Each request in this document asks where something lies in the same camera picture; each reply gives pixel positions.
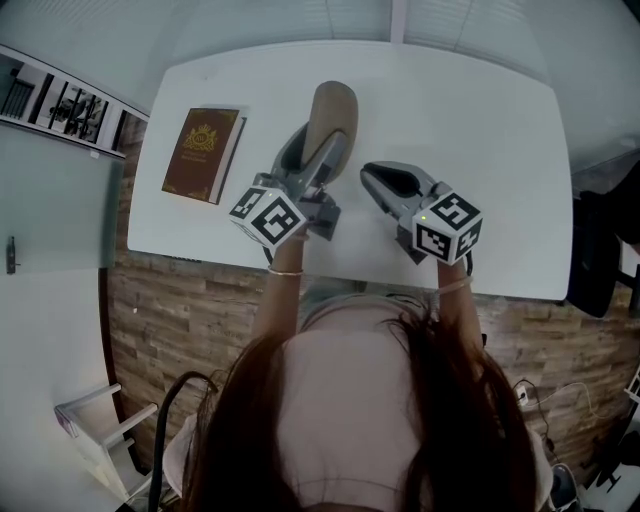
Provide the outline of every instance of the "bracelet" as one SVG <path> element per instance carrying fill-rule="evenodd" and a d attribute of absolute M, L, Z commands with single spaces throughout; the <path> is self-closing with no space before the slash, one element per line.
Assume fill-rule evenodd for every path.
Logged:
<path fill-rule="evenodd" d="M 461 290 L 465 286 L 469 286 L 472 281 L 473 281 L 473 277 L 471 276 L 463 277 L 462 279 L 456 281 L 455 283 L 451 283 L 451 284 L 448 284 L 447 286 L 443 286 L 442 288 L 438 288 L 436 293 L 442 297 L 447 293 L 455 292 L 457 290 Z"/>
<path fill-rule="evenodd" d="M 271 268 L 271 265 L 267 267 L 267 270 L 269 271 L 270 274 L 273 274 L 274 276 L 300 277 L 303 274 L 302 270 L 300 272 L 280 272 L 278 270 L 273 270 Z"/>

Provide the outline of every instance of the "brown book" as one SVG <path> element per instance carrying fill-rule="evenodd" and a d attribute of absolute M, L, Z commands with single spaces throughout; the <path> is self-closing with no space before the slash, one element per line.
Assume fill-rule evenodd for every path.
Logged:
<path fill-rule="evenodd" d="M 192 108 L 162 190 L 218 204 L 246 121 L 242 108 Z"/>

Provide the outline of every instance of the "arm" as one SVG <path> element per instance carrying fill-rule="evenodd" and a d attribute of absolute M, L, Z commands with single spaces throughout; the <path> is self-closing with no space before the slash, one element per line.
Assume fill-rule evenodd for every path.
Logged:
<path fill-rule="evenodd" d="M 462 260 L 453 266 L 438 262 L 438 286 L 440 288 L 465 277 L 467 277 L 467 273 Z M 454 329 L 460 340 L 470 349 L 482 350 L 482 331 L 470 286 L 464 286 L 440 297 L 440 321 L 445 326 Z"/>
<path fill-rule="evenodd" d="M 276 250 L 271 268 L 278 272 L 301 272 L 304 240 L 292 237 Z M 302 276 L 269 274 L 253 321 L 252 337 L 275 335 L 291 338 L 296 333 Z"/>

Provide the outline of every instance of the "floor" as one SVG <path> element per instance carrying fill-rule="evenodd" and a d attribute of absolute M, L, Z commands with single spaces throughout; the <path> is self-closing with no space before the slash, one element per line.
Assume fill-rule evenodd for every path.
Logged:
<path fill-rule="evenodd" d="M 109 270 L 108 297 L 111 346 L 125 412 L 149 402 L 160 404 L 173 381 L 188 370 L 212 374 L 228 369 L 249 341 L 249 330 L 264 285 L 265 273 L 240 267 L 183 261 L 127 249 L 127 226 L 144 122 L 128 119 L 120 150 L 127 154 L 118 211 L 115 267 Z M 640 320 L 627 316 L 630 292 L 616 289 L 606 318 L 591 318 L 571 305 L 544 301 L 477 296 L 487 351 L 515 383 L 526 378 L 541 398 L 565 384 L 588 385 L 589 412 L 582 387 L 573 386 L 546 401 L 549 437 L 557 457 L 583 481 L 593 452 L 593 439 L 603 441 L 630 401 L 622 391 L 640 355 Z M 215 373 L 222 385 L 224 371 Z M 193 414 L 202 386 L 189 385 L 178 395 L 169 415 L 167 438 Z M 527 422 L 538 432 L 545 424 L 536 408 Z M 136 428 L 139 456 L 152 461 L 155 416 Z"/>

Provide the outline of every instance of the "black chair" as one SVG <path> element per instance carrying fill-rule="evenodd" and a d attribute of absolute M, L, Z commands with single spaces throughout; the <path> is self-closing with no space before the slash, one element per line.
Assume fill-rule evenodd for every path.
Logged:
<path fill-rule="evenodd" d="M 567 300 L 595 317 L 609 308 L 616 281 L 633 292 L 629 315 L 640 317 L 640 265 L 619 271 L 620 240 L 640 243 L 640 162 L 610 192 L 582 192 L 573 201 L 573 247 Z"/>

